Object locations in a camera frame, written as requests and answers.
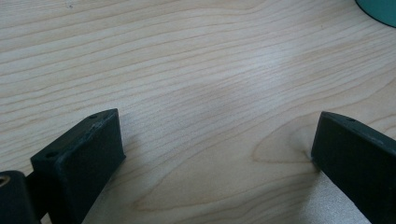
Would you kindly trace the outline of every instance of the light wood surface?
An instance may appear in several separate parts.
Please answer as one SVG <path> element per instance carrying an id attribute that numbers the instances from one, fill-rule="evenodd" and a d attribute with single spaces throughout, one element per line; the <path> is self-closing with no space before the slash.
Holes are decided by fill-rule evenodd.
<path id="1" fill-rule="evenodd" d="M 0 170 L 120 111 L 85 223 L 367 223 L 309 159 L 322 110 L 396 137 L 396 29 L 354 1 L 2 0 L 0 26 Z"/>

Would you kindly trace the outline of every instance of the black plastic part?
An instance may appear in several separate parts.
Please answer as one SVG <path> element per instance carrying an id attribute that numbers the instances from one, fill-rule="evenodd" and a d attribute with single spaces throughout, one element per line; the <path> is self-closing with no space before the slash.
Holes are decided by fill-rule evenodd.
<path id="1" fill-rule="evenodd" d="M 23 173 L 18 171 L 0 173 L 0 208 L 0 223 L 39 223 Z"/>
<path id="2" fill-rule="evenodd" d="M 33 181 L 45 182 L 46 195 L 37 193 L 52 223 L 81 223 L 124 158 L 117 109 L 85 118 L 35 154 Z"/>
<path id="3" fill-rule="evenodd" d="M 396 141 L 322 112 L 312 159 L 372 223 L 396 223 Z"/>

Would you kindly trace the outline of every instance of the hole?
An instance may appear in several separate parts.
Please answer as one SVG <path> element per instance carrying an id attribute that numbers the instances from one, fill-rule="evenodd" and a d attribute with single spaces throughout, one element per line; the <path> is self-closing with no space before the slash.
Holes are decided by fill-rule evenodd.
<path id="1" fill-rule="evenodd" d="M 9 179 L 8 175 L 0 175 L 0 188 L 6 185 L 9 182 Z"/>
<path id="2" fill-rule="evenodd" d="M 55 157 L 56 155 L 58 155 L 58 152 L 49 152 L 49 153 L 47 153 L 46 157 L 52 158 L 52 157 Z"/>

